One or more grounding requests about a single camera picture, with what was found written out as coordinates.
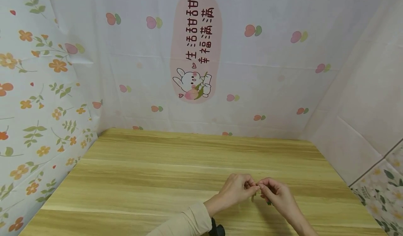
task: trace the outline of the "hand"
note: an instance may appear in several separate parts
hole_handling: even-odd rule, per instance
[[[262,190],[260,196],[266,202],[270,201],[289,223],[291,223],[294,217],[301,214],[294,196],[284,183],[276,181],[273,178],[264,178],[258,181],[257,185]]]
[[[251,175],[231,174],[219,193],[204,202],[204,205],[210,217],[213,217],[217,212],[253,196],[259,189]]]

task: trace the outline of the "backdrop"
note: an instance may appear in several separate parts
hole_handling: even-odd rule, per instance
[[[400,0],[0,4],[0,234],[110,127],[311,140],[403,234]]]

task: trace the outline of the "beige sleeve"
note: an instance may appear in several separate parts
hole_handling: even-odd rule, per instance
[[[211,218],[207,209],[202,202],[198,202],[163,223],[147,236],[200,236],[211,228]]]

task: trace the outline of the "table surface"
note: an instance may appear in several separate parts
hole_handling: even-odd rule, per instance
[[[22,236],[144,236],[231,173],[287,183],[319,235],[385,235],[308,141],[109,129]],[[297,235],[259,196],[215,217],[229,236]]]

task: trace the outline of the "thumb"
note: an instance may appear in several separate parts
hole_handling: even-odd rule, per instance
[[[260,190],[259,186],[251,186],[251,188],[245,190],[247,197],[251,197],[254,194],[256,194],[256,192]]]
[[[262,190],[262,194],[264,194],[270,201],[276,198],[276,195],[272,193],[272,191],[267,188],[266,185],[259,184],[260,190]]]

